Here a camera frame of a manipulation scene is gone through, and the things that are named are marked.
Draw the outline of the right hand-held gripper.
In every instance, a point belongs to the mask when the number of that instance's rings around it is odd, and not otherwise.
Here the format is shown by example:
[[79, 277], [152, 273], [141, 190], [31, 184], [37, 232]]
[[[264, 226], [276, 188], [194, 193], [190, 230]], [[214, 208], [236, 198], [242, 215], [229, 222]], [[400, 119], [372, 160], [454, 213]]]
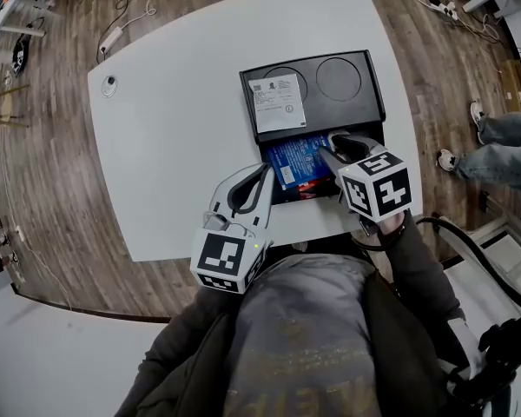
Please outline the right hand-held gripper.
[[334, 176], [347, 207], [381, 222], [412, 206], [406, 163], [384, 145], [360, 134], [337, 130], [319, 147], [322, 161]]

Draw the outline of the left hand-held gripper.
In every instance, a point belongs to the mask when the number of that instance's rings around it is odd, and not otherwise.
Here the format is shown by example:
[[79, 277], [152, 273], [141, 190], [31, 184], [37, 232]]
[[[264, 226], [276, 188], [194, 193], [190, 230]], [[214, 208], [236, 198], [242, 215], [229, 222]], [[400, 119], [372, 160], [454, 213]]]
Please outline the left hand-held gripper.
[[190, 260], [199, 285], [245, 294], [273, 244], [265, 228], [274, 178], [272, 165], [262, 162], [238, 170], [216, 187]]

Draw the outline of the black drawer box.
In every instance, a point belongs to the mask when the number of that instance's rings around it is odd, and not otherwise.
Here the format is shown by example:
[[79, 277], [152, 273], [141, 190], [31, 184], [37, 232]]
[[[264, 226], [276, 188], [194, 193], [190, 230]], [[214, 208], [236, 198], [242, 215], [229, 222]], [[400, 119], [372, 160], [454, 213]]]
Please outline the black drawer box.
[[[258, 134], [253, 92], [248, 82], [272, 76], [296, 74], [307, 126]], [[254, 140], [263, 162], [270, 163], [267, 148], [297, 136], [328, 135], [337, 130], [360, 132], [383, 142], [385, 106], [373, 61], [368, 50], [311, 56], [274, 63], [239, 73]], [[297, 202], [298, 186], [283, 190], [274, 183], [274, 205]]]

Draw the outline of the red square packet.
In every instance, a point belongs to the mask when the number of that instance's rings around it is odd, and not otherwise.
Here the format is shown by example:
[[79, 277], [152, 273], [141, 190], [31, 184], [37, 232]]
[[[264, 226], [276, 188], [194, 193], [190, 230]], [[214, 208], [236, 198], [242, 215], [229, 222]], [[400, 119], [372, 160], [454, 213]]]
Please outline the red square packet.
[[335, 191], [335, 185], [332, 178], [324, 177], [302, 183], [298, 186], [298, 190], [299, 199], [303, 201], [307, 199], [333, 195]]

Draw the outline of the blue packet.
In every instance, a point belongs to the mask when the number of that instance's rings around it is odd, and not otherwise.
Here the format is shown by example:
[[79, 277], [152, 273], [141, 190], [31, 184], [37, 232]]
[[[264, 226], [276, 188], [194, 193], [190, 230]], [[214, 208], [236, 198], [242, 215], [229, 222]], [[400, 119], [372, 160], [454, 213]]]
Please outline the blue packet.
[[297, 136], [267, 148], [283, 190], [303, 185], [331, 174], [319, 154], [320, 148], [329, 148], [327, 135]]

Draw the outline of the white printed packet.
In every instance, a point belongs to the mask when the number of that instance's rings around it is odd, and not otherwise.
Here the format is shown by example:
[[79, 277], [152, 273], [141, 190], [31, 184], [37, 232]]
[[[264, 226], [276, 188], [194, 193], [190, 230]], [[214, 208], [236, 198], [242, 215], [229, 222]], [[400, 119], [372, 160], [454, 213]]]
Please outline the white printed packet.
[[251, 80], [248, 85], [258, 134], [307, 126], [296, 74]]

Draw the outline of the person's left forearm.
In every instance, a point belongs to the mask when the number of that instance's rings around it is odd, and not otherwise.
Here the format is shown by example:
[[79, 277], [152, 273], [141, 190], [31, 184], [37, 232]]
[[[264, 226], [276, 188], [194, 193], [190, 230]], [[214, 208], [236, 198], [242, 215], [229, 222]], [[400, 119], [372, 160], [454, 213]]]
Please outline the person's left forearm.
[[225, 313], [236, 312], [241, 302], [241, 295], [201, 288], [193, 302], [157, 335], [141, 368], [171, 373], [198, 350], [215, 320]]

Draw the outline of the person's right forearm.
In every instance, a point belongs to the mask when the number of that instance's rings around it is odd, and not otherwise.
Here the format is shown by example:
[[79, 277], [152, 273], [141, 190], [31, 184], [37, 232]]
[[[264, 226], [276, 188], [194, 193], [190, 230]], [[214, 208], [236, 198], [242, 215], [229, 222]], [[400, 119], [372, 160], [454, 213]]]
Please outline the person's right forearm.
[[442, 264], [425, 244], [410, 211], [380, 222], [379, 241], [388, 246], [386, 255], [399, 295], [422, 322], [465, 317]]

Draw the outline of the person's torso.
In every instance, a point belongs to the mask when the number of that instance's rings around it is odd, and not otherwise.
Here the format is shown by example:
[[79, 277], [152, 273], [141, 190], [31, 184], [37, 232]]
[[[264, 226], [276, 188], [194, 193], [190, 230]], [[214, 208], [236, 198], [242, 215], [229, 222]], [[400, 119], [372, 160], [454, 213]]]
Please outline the person's torso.
[[290, 255], [171, 373], [140, 365], [115, 417], [455, 417], [444, 362], [468, 365], [449, 321], [422, 322], [372, 264]]

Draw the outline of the white power strip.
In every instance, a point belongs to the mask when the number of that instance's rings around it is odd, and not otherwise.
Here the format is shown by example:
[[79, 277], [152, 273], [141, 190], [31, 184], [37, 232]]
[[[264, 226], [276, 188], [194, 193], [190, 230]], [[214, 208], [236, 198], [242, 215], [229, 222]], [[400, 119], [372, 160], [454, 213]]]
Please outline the white power strip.
[[112, 46], [121, 38], [123, 30], [120, 27], [113, 29], [99, 46], [99, 53], [105, 55]]
[[438, 12], [452, 21], [458, 21], [458, 13], [453, 0], [427, 0], [431, 10]]

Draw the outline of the black harness gear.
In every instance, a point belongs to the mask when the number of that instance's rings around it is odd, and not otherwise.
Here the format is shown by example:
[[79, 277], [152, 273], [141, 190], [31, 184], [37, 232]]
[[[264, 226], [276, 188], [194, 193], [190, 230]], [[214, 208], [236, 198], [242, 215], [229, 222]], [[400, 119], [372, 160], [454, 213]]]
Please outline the black harness gear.
[[521, 367], [521, 317], [490, 327], [477, 339], [460, 319], [449, 326], [468, 361], [443, 363], [447, 389], [463, 417], [515, 417], [511, 384]]

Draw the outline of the round wooden stool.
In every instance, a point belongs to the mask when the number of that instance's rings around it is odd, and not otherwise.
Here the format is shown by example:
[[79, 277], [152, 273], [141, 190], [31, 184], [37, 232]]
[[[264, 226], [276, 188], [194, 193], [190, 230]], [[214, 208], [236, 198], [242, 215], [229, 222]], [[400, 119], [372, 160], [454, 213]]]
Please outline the round wooden stool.
[[0, 92], [1, 109], [0, 109], [0, 125], [4, 127], [17, 127], [21, 129], [27, 129], [29, 126], [24, 123], [19, 123], [18, 120], [22, 119], [23, 116], [15, 116], [13, 114], [13, 99], [12, 94], [23, 89], [27, 89], [30, 85], [24, 84], [15, 88], [7, 89]]

